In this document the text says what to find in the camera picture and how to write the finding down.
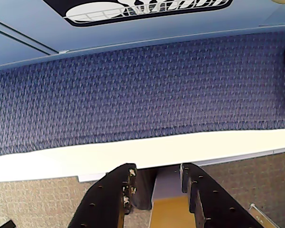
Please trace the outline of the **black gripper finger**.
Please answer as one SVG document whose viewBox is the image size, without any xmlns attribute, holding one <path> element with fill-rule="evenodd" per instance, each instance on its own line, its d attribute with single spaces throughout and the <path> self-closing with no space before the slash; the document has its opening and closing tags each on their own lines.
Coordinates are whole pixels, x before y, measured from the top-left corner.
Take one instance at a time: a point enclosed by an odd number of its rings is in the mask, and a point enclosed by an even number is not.
<svg viewBox="0 0 285 228">
<path fill-rule="evenodd" d="M 108 172 L 83 196 L 70 228 L 122 228 L 134 209 L 151 210 L 155 170 L 126 163 Z"/>
<path fill-rule="evenodd" d="M 262 225 L 201 167 L 180 165 L 181 190 L 197 228 L 261 228 Z"/>
</svg>

